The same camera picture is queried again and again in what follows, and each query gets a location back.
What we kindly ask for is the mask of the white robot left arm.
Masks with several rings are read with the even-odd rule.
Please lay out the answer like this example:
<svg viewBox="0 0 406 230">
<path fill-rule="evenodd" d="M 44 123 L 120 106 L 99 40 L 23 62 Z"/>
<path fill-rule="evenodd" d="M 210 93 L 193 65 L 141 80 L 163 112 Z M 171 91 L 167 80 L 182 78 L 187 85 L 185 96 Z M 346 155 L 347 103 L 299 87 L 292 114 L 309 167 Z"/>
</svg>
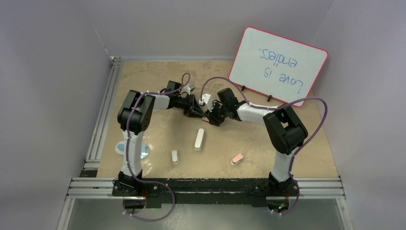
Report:
<svg viewBox="0 0 406 230">
<path fill-rule="evenodd" d="M 169 81 L 159 92 L 138 92 L 130 90 L 119 110 L 117 121 L 123 131 L 123 165 L 118 175 L 118 187 L 131 196 L 142 192 L 142 139 L 147 130 L 154 109 L 181 109 L 185 116 L 202 118 L 203 110 L 197 103 L 193 84 L 183 85 Z"/>
</svg>

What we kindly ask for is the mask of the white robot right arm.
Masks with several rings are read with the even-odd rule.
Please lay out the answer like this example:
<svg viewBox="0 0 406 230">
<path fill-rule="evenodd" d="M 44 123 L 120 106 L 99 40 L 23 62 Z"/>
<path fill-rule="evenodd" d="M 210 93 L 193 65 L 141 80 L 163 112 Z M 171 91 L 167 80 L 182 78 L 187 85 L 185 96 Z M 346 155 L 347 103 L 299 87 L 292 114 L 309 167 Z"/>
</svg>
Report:
<svg viewBox="0 0 406 230">
<path fill-rule="evenodd" d="M 209 124 L 220 126 L 226 118 L 230 118 L 265 126 L 276 150 L 268 187 L 273 194 L 282 194 L 291 181 L 293 155 L 303 146 L 308 136 L 304 124 L 291 106 L 268 107 L 239 101 L 230 88 L 219 91 L 217 95 L 217 100 L 210 94 L 204 94 L 200 99 L 207 107 L 204 116 Z"/>
</svg>

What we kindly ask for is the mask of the red white staple box sleeve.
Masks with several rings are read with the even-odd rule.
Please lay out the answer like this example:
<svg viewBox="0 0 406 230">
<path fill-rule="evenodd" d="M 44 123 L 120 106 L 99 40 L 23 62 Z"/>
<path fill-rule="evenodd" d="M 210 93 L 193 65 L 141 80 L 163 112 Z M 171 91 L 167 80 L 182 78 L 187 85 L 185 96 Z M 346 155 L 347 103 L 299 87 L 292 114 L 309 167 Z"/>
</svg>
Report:
<svg viewBox="0 0 406 230">
<path fill-rule="evenodd" d="M 210 121 L 209 121 L 209 119 L 208 119 L 207 117 L 203 117 L 203 118 L 202 118 L 202 121 L 204 121 L 204 122 L 206 122 L 206 123 L 208 123 L 208 124 L 210 123 Z"/>
</svg>

